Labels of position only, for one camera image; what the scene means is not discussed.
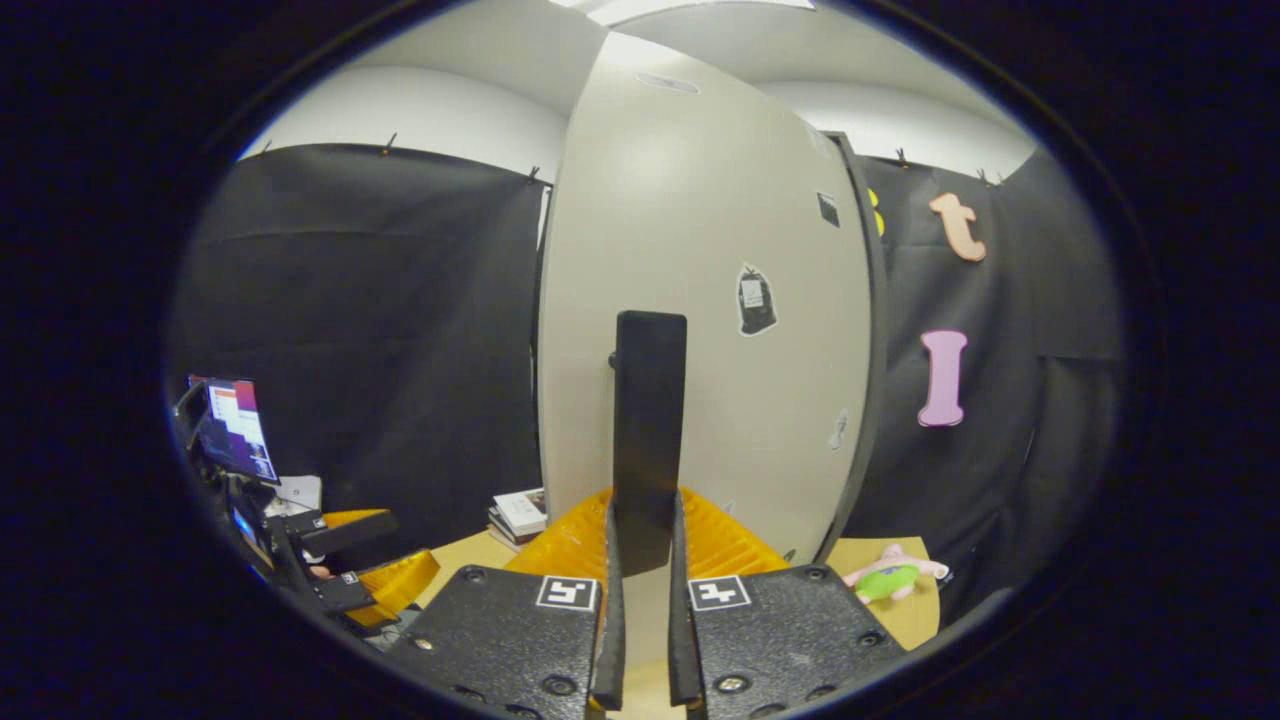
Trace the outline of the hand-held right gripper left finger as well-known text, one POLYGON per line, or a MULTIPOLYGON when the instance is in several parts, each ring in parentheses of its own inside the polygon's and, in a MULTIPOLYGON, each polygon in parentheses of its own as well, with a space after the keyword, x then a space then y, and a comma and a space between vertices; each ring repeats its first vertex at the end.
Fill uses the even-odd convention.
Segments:
POLYGON ((623 598, 604 489, 506 565, 460 568, 385 659, 454 719, 603 719, 622 703, 623 598))

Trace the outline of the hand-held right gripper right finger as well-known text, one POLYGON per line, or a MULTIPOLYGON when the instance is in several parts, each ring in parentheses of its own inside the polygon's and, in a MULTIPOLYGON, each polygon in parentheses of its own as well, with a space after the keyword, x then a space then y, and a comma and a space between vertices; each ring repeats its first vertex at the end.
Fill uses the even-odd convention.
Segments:
POLYGON ((805 719, 906 650, 827 564, 792 566, 690 489, 675 496, 669 696, 690 719, 805 719))

